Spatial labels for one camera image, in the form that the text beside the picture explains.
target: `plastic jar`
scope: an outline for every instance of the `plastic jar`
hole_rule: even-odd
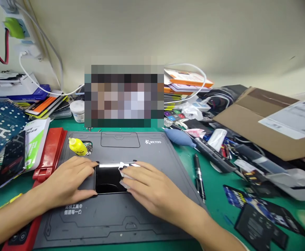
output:
[[[73,117],[77,123],[85,122],[85,102],[82,100],[73,101],[70,104],[70,110],[72,111]]]

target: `yellow glue bottle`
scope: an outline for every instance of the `yellow glue bottle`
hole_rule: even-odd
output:
[[[79,156],[85,156],[87,154],[87,148],[80,139],[69,138],[69,147]]]

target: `wktoo logo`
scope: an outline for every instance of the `wktoo logo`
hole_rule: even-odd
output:
[[[161,144],[161,141],[150,141],[150,140],[146,139],[146,144],[149,144],[149,145],[151,145],[151,144]]]

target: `red phone holder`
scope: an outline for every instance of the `red phone holder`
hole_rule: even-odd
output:
[[[35,169],[33,188],[44,182],[56,170],[59,157],[62,153],[67,131],[63,128],[50,128],[45,140],[40,165]],[[31,251],[42,216],[38,216],[27,226],[19,230],[7,240],[2,251]]]

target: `hand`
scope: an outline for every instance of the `hand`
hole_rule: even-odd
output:
[[[74,156],[61,164],[50,177],[30,190],[33,197],[44,198],[45,211],[97,195],[95,190],[78,190],[83,181],[94,173],[97,162]]]
[[[193,208],[201,208],[185,196],[179,188],[154,166],[137,161],[140,167],[129,166],[122,172],[134,180],[124,178],[130,186],[127,192],[141,203],[151,214],[180,228],[184,228],[188,214]]]

